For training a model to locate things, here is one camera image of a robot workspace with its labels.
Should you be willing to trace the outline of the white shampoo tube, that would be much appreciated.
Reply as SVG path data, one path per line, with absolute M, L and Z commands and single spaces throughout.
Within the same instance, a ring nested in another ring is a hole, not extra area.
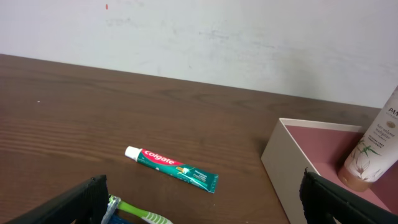
M 397 161 L 397 90 L 346 158 L 338 177 L 352 190 L 364 192 Z

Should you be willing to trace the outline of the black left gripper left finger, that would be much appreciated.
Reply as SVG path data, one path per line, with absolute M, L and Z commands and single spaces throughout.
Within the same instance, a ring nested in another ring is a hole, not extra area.
M 106 181 L 105 175 L 94 176 L 8 224 L 100 224 L 109 202 Z

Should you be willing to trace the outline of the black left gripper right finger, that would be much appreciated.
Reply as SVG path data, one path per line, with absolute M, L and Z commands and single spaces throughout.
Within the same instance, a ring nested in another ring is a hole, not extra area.
M 397 215 L 307 170 L 299 197 L 308 224 L 397 224 Z

